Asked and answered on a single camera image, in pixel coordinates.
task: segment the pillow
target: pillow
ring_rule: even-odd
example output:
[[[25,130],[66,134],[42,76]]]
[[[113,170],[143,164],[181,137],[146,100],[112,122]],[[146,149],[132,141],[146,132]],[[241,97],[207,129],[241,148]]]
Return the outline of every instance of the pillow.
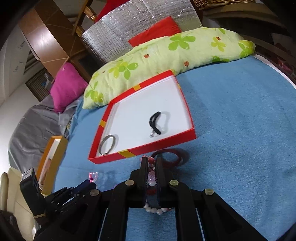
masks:
[[[213,62],[229,62],[254,53],[255,45],[223,28],[197,28],[161,37],[94,72],[84,92],[83,108],[108,104],[113,98],[162,72],[174,75]]]
[[[119,7],[120,5],[128,2],[129,0],[107,0],[107,3],[105,7],[102,9],[102,11],[99,13],[97,18],[95,19],[95,23],[99,21],[102,17],[104,17],[106,14],[114,10],[115,8]]]
[[[87,83],[71,63],[65,63],[58,71],[50,90],[54,101],[54,111],[63,112],[65,108],[81,96]]]
[[[181,32],[182,31],[178,24],[176,24],[173,18],[169,16],[152,25],[144,32],[141,32],[140,34],[131,38],[128,42],[131,46],[136,47],[152,39],[157,39],[164,36],[172,36]]]

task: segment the wicker basket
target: wicker basket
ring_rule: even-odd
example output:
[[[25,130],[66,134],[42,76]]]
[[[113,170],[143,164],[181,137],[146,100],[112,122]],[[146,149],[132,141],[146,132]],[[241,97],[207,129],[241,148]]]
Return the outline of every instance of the wicker basket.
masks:
[[[215,7],[222,7],[234,3],[248,3],[255,2],[255,0],[192,0],[192,2],[200,9],[211,9]]]

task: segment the black bracelet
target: black bracelet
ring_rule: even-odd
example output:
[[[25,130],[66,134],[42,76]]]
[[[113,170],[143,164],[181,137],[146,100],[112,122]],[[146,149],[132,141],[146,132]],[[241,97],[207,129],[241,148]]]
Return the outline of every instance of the black bracelet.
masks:
[[[160,111],[156,112],[155,114],[153,114],[151,117],[150,117],[150,120],[149,120],[149,125],[150,127],[152,128],[152,132],[150,134],[150,137],[153,137],[154,133],[160,135],[161,134],[161,131],[156,128],[156,119],[160,116]]]

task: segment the grey blanket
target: grey blanket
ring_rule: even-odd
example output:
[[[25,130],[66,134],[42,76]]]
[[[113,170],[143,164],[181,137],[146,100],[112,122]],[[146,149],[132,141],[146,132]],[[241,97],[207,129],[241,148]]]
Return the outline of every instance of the grey blanket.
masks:
[[[37,171],[40,159],[50,137],[64,135],[78,100],[67,106],[62,114],[54,112],[52,96],[31,107],[16,127],[9,143],[10,166],[21,173],[30,168]]]

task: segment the pink pillow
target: pink pillow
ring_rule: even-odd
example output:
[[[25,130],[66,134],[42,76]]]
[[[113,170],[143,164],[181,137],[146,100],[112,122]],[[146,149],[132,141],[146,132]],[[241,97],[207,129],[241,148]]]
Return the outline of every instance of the pink pillow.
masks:
[[[50,90],[54,101],[54,111],[63,112],[74,100],[78,99],[87,87],[71,63],[65,63],[58,71]]]

